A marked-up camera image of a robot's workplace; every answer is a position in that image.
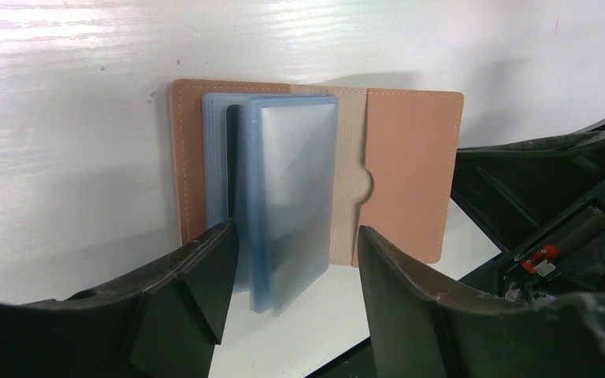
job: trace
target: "metal component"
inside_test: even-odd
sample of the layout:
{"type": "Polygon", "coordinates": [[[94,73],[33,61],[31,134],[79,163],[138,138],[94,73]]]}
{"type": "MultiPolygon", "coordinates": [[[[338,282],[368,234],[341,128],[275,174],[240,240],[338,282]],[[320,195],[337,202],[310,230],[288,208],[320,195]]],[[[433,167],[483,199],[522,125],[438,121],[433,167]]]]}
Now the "metal component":
{"type": "Polygon", "coordinates": [[[598,235],[591,243],[583,246],[576,253],[558,263],[558,271],[547,277],[553,279],[564,272],[583,273],[605,260],[605,232],[598,235]]]}
{"type": "Polygon", "coordinates": [[[544,246],[544,248],[538,250],[531,258],[523,261],[521,266],[527,270],[530,274],[539,273],[540,276],[546,276],[550,273],[555,267],[552,269],[550,267],[540,266],[538,265],[550,260],[555,260],[558,256],[560,256],[560,251],[555,246],[550,244],[544,246]]]}
{"type": "Polygon", "coordinates": [[[511,285],[509,285],[509,289],[507,289],[507,293],[504,294],[504,298],[511,302],[516,302],[522,296],[523,292],[521,291],[521,285],[517,282],[511,283],[511,285]]]}
{"type": "Polygon", "coordinates": [[[588,206],[577,216],[565,221],[564,225],[566,227],[547,237],[547,243],[571,253],[605,231],[605,212],[595,206],[588,206]]]}
{"type": "Polygon", "coordinates": [[[547,260],[544,260],[540,262],[537,266],[535,266],[534,270],[540,276],[545,277],[548,275],[548,273],[553,272],[555,270],[555,265],[551,264],[547,260]]]}

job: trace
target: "red plastic part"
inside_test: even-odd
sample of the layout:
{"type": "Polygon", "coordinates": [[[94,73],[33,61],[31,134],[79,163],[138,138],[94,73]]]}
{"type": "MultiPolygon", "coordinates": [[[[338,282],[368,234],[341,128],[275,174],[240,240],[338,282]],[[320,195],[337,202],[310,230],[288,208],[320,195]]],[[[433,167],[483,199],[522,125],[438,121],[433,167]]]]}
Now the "red plastic part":
{"type": "Polygon", "coordinates": [[[530,274],[534,274],[536,273],[534,267],[537,266],[540,262],[542,262],[544,259],[555,260],[556,258],[558,258],[558,256],[560,256],[560,251],[558,250],[558,248],[555,248],[555,246],[548,244],[542,249],[535,252],[535,254],[530,256],[528,260],[523,261],[521,266],[525,268],[525,270],[527,270],[530,274]]]}

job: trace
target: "white painted wall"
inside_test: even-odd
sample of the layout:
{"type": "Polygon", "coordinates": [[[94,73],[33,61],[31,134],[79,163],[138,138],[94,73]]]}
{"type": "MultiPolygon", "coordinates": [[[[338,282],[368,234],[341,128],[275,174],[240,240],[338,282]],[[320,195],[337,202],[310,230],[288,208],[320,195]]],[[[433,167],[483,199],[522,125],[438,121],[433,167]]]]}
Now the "white painted wall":
{"type": "MultiPolygon", "coordinates": [[[[462,146],[554,135],[605,117],[605,2],[1,0],[0,301],[65,298],[178,246],[181,76],[457,90],[462,146]]],[[[494,253],[452,206],[436,267],[494,253]]],[[[355,270],[281,318],[245,303],[212,376],[304,376],[367,336],[355,270]]]]}

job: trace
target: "card holder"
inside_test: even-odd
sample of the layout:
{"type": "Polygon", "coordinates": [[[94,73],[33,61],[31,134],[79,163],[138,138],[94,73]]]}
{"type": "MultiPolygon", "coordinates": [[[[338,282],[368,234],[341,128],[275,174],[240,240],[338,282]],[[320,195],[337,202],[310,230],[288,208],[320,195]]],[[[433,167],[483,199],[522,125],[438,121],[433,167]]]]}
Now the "card holder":
{"type": "MultiPolygon", "coordinates": [[[[202,161],[207,227],[226,222],[229,207],[235,201],[229,196],[228,160],[237,151],[237,145],[232,144],[239,137],[239,107],[254,96],[263,94],[208,93],[202,96],[202,161]]],[[[249,250],[241,246],[234,292],[250,289],[249,258],[249,250]]]]}
{"type": "Polygon", "coordinates": [[[463,97],[458,92],[175,80],[170,88],[182,243],[207,229],[201,98],[210,92],[339,99],[330,262],[358,264],[358,224],[425,263],[441,255],[463,97]]]}

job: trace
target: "white stitching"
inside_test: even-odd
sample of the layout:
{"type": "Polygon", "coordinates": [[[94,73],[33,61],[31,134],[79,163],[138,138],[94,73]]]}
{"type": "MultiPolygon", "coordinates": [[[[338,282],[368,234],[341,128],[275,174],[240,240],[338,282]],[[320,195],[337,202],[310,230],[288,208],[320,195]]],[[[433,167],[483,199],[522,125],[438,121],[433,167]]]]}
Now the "white stitching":
{"type": "Polygon", "coordinates": [[[182,88],[200,88],[200,89],[251,89],[254,91],[288,91],[287,88],[256,88],[256,87],[218,87],[205,85],[185,85],[182,88]]]}
{"type": "Polygon", "coordinates": [[[422,96],[422,97],[455,97],[456,94],[445,94],[445,93],[436,93],[436,92],[423,92],[423,93],[402,93],[402,92],[382,92],[382,91],[370,91],[371,95],[395,95],[395,96],[422,96]]]}
{"type": "MultiPolygon", "coordinates": [[[[456,139],[458,138],[458,126],[460,124],[460,100],[458,100],[456,102],[456,110],[455,110],[455,123],[453,126],[453,138],[451,139],[451,153],[449,154],[449,173],[447,176],[447,182],[445,187],[448,188],[448,190],[451,190],[451,180],[453,178],[453,160],[454,160],[454,155],[455,155],[455,151],[458,149],[458,144],[456,143],[456,139]]],[[[444,202],[449,198],[449,195],[446,195],[443,197],[442,199],[442,205],[444,204],[444,202]]],[[[441,206],[442,209],[440,209],[440,233],[437,236],[437,250],[440,252],[442,252],[442,243],[444,242],[444,229],[445,229],[445,222],[444,220],[446,219],[446,215],[447,213],[444,211],[444,206],[441,206]]]]}
{"type": "Polygon", "coordinates": [[[307,88],[304,88],[304,91],[296,91],[293,92],[293,94],[295,95],[304,95],[305,93],[326,93],[329,95],[332,95],[333,93],[351,93],[351,94],[355,94],[355,95],[367,95],[366,91],[353,91],[351,89],[340,89],[340,90],[334,90],[334,89],[309,89],[307,90],[307,88]]]}
{"type": "Polygon", "coordinates": [[[187,170],[185,168],[185,161],[187,160],[184,156],[184,124],[182,123],[182,88],[177,92],[177,96],[180,100],[180,141],[182,144],[182,180],[184,187],[184,213],[187,217],[187,243],[191,241],[191,230],[189,229],[189,197],[187,196],[187,170]]]}

